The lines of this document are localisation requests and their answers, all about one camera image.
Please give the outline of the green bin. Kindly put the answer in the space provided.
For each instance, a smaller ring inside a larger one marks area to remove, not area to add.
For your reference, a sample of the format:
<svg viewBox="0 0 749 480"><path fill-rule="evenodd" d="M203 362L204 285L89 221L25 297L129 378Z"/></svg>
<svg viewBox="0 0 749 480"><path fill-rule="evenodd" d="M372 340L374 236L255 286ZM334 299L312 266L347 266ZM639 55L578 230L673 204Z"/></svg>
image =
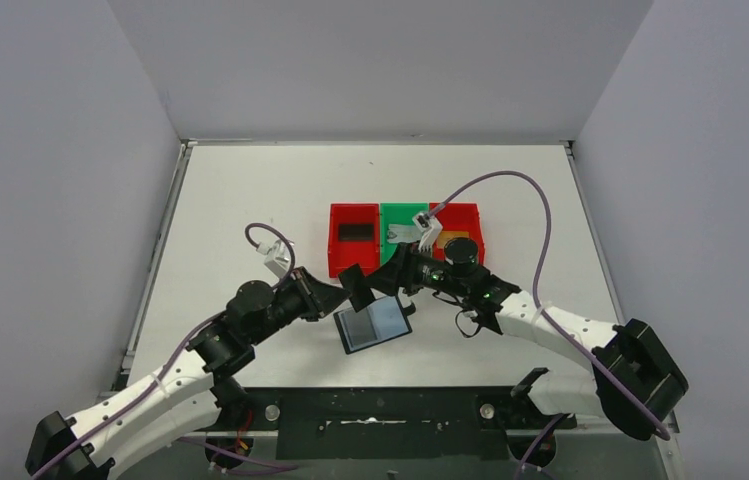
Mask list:
<svg viewBox="0 0 749 480"><path fill-rule="evenodd" d="M428 208L429 208L428 203L381 203L380 204L379 212L380 212L380 264L381 265L383 265L386 261L389 260L389 258L393 255L398 245L400 244L400 243L399 244L387 244L386 243L387 225L388 224L415 225L413 218L418 213L427 211Z"/></svg>

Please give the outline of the black leather card holder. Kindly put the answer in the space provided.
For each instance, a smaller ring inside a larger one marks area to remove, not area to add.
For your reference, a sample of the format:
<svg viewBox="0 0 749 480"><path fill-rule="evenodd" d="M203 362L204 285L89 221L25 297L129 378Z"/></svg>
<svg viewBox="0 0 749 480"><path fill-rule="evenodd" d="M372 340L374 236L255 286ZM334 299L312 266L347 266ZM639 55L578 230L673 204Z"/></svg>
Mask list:
<svg viewBox="0 0 749 480"><path fill-rule="evenodd" d="M353 308L333 314L339 338L347 355L409 335L409 317L416 312L413 302L403 305L399 297L376 299L359 312Z"/></svg>

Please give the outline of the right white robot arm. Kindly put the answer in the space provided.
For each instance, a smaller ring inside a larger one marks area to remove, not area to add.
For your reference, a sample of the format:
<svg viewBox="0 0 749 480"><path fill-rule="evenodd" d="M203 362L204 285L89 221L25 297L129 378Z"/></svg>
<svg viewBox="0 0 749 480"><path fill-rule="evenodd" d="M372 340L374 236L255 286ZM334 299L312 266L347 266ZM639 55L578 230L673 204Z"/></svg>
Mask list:
<svg viewBox="0 0 749 480"><path fill-rule="evenodd" d="M517 402L545 416L605 418L636 440L669 439L665 420L689 383L647 323L605 322L542 303L481 265L468 238L451 241L443 260L402 244L366 275L365 284L390 296L421 289L449 295L480 329L529 341L577 364L575 374L534 368L512 388Z"/></svg>

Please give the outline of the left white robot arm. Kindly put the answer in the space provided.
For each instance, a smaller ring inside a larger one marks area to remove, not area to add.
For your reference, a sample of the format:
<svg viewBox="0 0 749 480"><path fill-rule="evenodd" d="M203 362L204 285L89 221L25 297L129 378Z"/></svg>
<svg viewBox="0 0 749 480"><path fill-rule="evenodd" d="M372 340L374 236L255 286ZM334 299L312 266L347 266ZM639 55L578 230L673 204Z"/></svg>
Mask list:
<svg viewBox="0 0 749 480"><path fill-rule="evenodd" d="M255 347L297 319L316 322L350 294L298 267L271 286L240 286L226 308L200 323L158 369L71 415L41 419L24 462L33 479L112 479L184 434L245 413L235 374Z"/></svg>

